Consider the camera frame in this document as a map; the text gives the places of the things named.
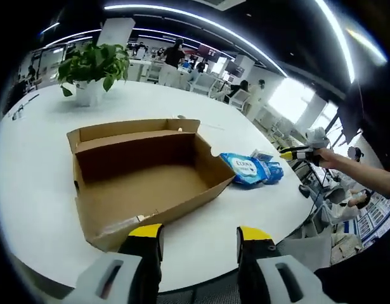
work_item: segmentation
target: cardboard box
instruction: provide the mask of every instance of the cardboard box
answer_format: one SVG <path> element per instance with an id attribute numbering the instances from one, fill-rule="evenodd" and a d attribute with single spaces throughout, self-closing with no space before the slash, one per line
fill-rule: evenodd
<path id="1" fill-rule="evenodd" d="M 106 123 L 67 134 L 86 240 L 116 250 L 138 225 L 166 224 L 218 196 L 235 174 L 198 120 Z"/>

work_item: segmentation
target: green leaves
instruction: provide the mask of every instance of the green leaves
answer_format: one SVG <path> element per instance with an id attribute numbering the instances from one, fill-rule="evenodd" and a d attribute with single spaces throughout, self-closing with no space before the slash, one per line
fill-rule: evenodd
<path id="1" fill-rule="evenodd" d="M 62 89 L 62 94 L 65 96 L 65 97 L 69 97 L 72 95 L 72 92 L 70 90 L 68 90 L 66 87 L 63 87 L 61 85 L 61 89 Z"/>
<path id="2" fill-rule="evenodd" d="M 129 56 L 123 46 L 90 44 L 82 51 L 74 50 L 71 58 L 65 60 L 58 69 L 58 81 L 61 84 L 64 96 L 71 96 L 72 92 L 63 87 L 68 82 L 99 81 L 104 78 L 103 88 L 107 92 L 115 80 L 127 80 Z"/>
<path id="3" fill-rule="evenodd" d="M 103 81 L 103 88 L 105 89 L 106 92 L 108 92 L 108 90 L 110 90 L 110 88 L 112 87 L 113 83 L 114 83 L 113 75 L 107 75 L 105 77 L 105 81 Z"/>

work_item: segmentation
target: potted plant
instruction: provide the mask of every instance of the potted plant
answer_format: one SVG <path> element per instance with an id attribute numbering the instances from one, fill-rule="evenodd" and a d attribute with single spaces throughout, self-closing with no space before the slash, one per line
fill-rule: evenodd
<path id="1" fill-rule="evenodd" d="M 107 92 L 115 80 L 127 80 L 129 56 L 119 44 L 88 44 L 82 51 L 74 50 L 69 56 L 58 68 L 58 81 L 64 96 L 72 95 L 64 83 L 76 85 L 76 101 L 80 106 L 100 101 L 101 83 Z"/>

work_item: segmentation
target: white round table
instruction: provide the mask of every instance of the white round table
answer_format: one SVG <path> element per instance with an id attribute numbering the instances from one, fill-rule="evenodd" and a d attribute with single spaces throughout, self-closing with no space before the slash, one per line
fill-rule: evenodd
<path id="1" fill-rule="evenodd" d="M 23 117 L 9 117 L 20 105 Z M 239 111 L 205 96 L 142 82 L 118 82 L 96 108 L 75 108 L 57 85 L 32 92 L 0 122 L 0 221 L 13 254 L 41 275 L 74 287 L 100 255 L 84 239 L 75 206 L 66 133 L 79 127 L 148 118 L 199 119 L 212 153 L 263 149 L 285 172 L 273 186 L 230 185 L 214 201 L 165 228 L 160 291 L 204 282 L 237 268 L 236 228 L 257 227 L 279 242 L 313 204 L 296 174 Z"/>

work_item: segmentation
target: white flower pot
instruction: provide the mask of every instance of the white flower pot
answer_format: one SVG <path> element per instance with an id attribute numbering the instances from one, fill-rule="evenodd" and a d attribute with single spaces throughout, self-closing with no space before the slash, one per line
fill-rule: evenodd
<path id="1" fill-rule="evenodd" d="M 76 103 L 78 106 L 97 106 L 102 100 L 103 79 L 99 81 L 79 81 L 76 83 Z"/>

